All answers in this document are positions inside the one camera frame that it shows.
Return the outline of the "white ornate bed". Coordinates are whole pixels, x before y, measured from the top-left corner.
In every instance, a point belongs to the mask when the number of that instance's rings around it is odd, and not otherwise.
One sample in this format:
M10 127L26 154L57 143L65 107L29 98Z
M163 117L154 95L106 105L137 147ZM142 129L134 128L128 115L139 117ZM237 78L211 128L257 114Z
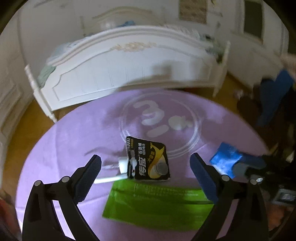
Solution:
M113 8L83 32L47 61L42 81L25 67L34 98L53 122L56 110L129 89L210 87L217 94L226 77L230 42L167 25L151 11Z

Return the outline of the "floral window blind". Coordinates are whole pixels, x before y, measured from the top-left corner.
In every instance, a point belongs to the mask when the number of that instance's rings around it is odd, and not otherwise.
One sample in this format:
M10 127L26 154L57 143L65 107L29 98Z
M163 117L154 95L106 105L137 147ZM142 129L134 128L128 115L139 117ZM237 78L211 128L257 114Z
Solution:
M207 23L207 0L179 0L179 19Z

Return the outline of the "white framed window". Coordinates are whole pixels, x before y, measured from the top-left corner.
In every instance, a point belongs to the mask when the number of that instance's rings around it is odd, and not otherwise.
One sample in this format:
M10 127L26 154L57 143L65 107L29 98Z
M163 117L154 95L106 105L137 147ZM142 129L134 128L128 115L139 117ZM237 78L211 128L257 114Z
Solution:
M242 1L243 33L262 42L263 4L262 1Z

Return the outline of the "green plastic wrapper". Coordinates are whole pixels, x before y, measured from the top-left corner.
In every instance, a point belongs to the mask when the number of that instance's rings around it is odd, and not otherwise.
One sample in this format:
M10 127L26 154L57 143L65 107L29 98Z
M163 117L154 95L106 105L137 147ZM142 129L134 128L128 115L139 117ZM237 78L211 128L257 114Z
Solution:
M214 204L201 189L114 182L102 216L157 230L198 230Z

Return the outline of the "black battery package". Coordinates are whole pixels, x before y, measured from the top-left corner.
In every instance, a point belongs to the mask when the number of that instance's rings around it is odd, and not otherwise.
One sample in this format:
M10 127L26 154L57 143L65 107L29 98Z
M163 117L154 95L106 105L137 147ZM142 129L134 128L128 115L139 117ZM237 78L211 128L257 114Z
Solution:
M171 178L166 146L128 136L127 177L137 181L168 181Z

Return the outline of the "white built-in wardrobe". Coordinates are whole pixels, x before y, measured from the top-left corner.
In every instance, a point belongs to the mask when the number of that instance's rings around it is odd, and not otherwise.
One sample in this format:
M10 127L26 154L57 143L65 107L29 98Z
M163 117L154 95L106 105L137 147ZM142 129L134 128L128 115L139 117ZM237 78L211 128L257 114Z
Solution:
M24 68L20 15L15 14L1 33L1 164L6 160L15 128L32 100Z

